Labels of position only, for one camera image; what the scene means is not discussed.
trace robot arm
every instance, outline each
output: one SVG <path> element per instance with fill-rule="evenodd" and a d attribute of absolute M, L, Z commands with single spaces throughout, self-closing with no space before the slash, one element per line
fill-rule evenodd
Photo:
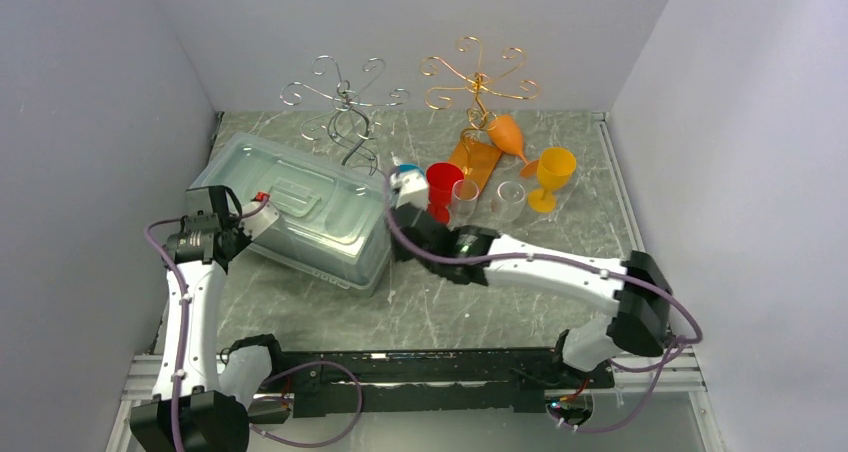
<path fill-rule="evenodd" d="M 515 254 L 515 258 L 505 260 L 445 265 L 441 260 L 417 257 L 394 243 L 397 259 L 416 258 L 428 270 L 455 283 L 545 290 L 583 300 L 600 312 L 588 324 L 565 331 L 557 341 L 553 363 L 563 364 L 571 375 L 586 374 L 622 351 L 645 357 L 662 355 L 668 303 L 608 275 L 638 277 L 670 293 L 649 255 L 634 251 L 626 261 L 581 257 L 527 244 L 491 229 L 465 226 L 451 230 L 425 212 L 428 187 L 419 172 L 394 176 L 391 183 L 398 192 L 392 217 L 419 248 L 443 258 Z M 153 401 L 134 408 L 130 417 L 130 428 L 146 450 L 173 450 L 170 425 L 173 401 L 178 401 L 185 450 L 246 450 L 247 409 L 253 395 L 266 378 L 279 374 L 279 367 L 286 362 L 276 339 L 263 335 L 233 344 L 229 363 L 218 374 L 215 354 L 218 304 L 229 263 L 280 216 L 261 194 L 233 216 L 227 195 L 232 197 L 232 192 L 223 186 L 188 190 L 189 214 L 183 219 L 180 232 L 167 241 L 166 250 L 185 278 L 188 293 L 180 296 L 176 275 L 169 271 L 169 333 L 153 388 Z M 555 256 L 562 263 L 533 260 L 528 254 Z M 593 274 L 569 263 L 600 268 L 606 273 Z M 181 301 L 189 303 L 186 323 L 175 312 L 181 309 Z M 180 334 L 176 331 L 181 328 L 187 331 L 184 363 L 182 370 L 174 370 L 181 352 Z M 180 397 L 172 396 L 175 374 L 182 377 Z"/>
<path fill-rule="evenodd" d="M 395 242 L 397 259 L 415 258 L 431 272 L 455 283 L 543 290 L 582 300 L 599 312 L 584 326 L 567 331 L 558 344 L 561 350 L 557 352 L 562 354 L 567 367 L 578 373 L 588 372 L 622 352 L 643 357 L 662 355 L 666 346 L 668 302 L 610 276 L 613 273 L 637 277 L 671 293 L 650 255 L 633 251 L 628 260 L 582 257 L 527 244 L 491 229 L 464 226 L 451 230 L 423 210 L 427 189 L 420 172 L 409 171 L 394 177 L 392 187 L 400 204 L 392 211 L 395 222 L 419 248 L 447 258 L 503 254 L 517 257 L 473 265 L 444 265 L 418 257 Z M 561 260 L 533 260 L 528 255 L 554 256 Z M 602 272 L 591 273 L 574 267 L 575 264 Z"/>
<path fill-rule="evenodd" d="M 237 215 L 230 212 L 233 198 Z M 202 187 L 186 191 L 189 214 L 171 235 L 165 250 L 187 285 L 180 295 L 174 271 L 168 279 L 168 333 L 162 366 L 153 387 L 153 402 L 133 409 L 130 427 L 146 450 L 173 450 L 170 404 L 179 401 L 180 429 L 186 450 L 246 450 L 247 409 L 253 395 L 280 363 L 282 352 L 273 336 L 244 339 L 233 345 L 221 375 L 216 360 L 218 305 L 230 262 L 273 225 L 280 213 L 259 194 L 244 209 L 228 188 Z M 188 301 L 188 321 L 179 313 Z M 180 334 L 187 340 L 180 350 Z M 182 370 L 175 370 L 183 353 Z M 172 378 L 182 377 L 180 397 L 173 397 Z"/>

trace marble tabletop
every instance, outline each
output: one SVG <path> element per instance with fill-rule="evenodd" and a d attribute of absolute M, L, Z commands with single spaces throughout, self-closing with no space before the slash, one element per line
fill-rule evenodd
<path fill-rule="evenodd" d="M 505 155 L 470 222 L 542 247 L 626 257 L 631 243 L 625 218 L 591 114 L 500 111 L 507 112 L 524 131 L 529 158 L 546 147 L 563 146 L 577 157 L 577 171 L 558 193 L 554 212 L 540 215 L 527 207 L 514 223 L 499 226 L 490 208 L 492 195 L 500 182 L 517 179 L 522 165 Z M 233 134 L 246 132 L 339 161 L 346 152 L 341 147 L 300 136 L 301 123 L 316 115 L 299 110 L 227 112 L 212 155 Z M 464 111 L 381 111 L 375 118 L 385 133 L 368 146 L 386 168 L 392 156 L 422 168 L 446 160 L 467 123 Z M 525 188 L 535 186 L 527 181 Z M 414 261 L 389 264 L 375 293 L 363 297 L 246 251 L 230 265 L 218 345 L 273 333 L 289 351 L 550 346 L 561 331 L 592 315 L 581 302 L 534 290 L 456 285 Z"/>

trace white enclosure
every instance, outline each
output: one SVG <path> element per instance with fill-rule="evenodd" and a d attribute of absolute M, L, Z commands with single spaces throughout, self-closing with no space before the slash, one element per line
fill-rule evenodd
<path fill-rule="evenodd" d="M 612 110 L 729 450 L 844 450 L 848 0 L 671 0 Z"/>
<path fill-rule="evenodd" d="M 386 90 L 425 108 L 446 80 L 420 60 L 468 70 L 464 35 L 495 71 L 523 48 L 542 88 L 492 107 L 611 111 L 647 250 L 704 327 L 727 450 L 848 443 L 848 0 L 0 0 L 0 17 L 4 450 L 106 444 L 165 304 L 141 230 L 182 213 L 215 110 L 283 108 L 319 54 L 351 72 L 385 58 Z M 681 432 L 691 412 L 662 401 L 644 428 L 579 443 L 652 450 L 655 421 Z"/>
<path fill-rule="evenodd" d="M 492 107 L 609 110 L 667 0 L 159 0 L 218 110 L 276 110 L 283 85 L 309 77 L 330 54 L 353 74 L 370 57 L 388 62 L 386 92 L 404 87 L 410 106 L 441 81 L 418 72 L 424 57 L 456 59 L 457 38 L 487 45 L 484 70 L 504 70 L 501 50 L 523 48 L 523 77 L 537 100 Z M 519 92 L 517 84 L 514 89 Z M 303 106 L 320 102 L 306 98 Z"/>

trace red plastic cup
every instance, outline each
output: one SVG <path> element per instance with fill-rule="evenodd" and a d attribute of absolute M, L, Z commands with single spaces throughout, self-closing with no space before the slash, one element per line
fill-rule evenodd
<path fill-rule="evenodd" d="M 450 222 L 447 207 L 450 205 L 453 184 L 464 179 L 465 174 L 453 164 L 438 162 L 427 169 L 426 176 L 430 185 L 430 206 L 427 211 L 439 222 L 447 224 Z"/>

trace storage box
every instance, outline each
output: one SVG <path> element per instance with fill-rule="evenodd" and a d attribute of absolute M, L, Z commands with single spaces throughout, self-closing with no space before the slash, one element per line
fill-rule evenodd
<path fill-rule="evenodd" d="M 227 185 L 242 203 L 271 194 L 281 220 L 249 247 L 345 289 L 370 295 L 389 260 L 383 183 L 339 164 L 236 134 L 192 187 Z"/>

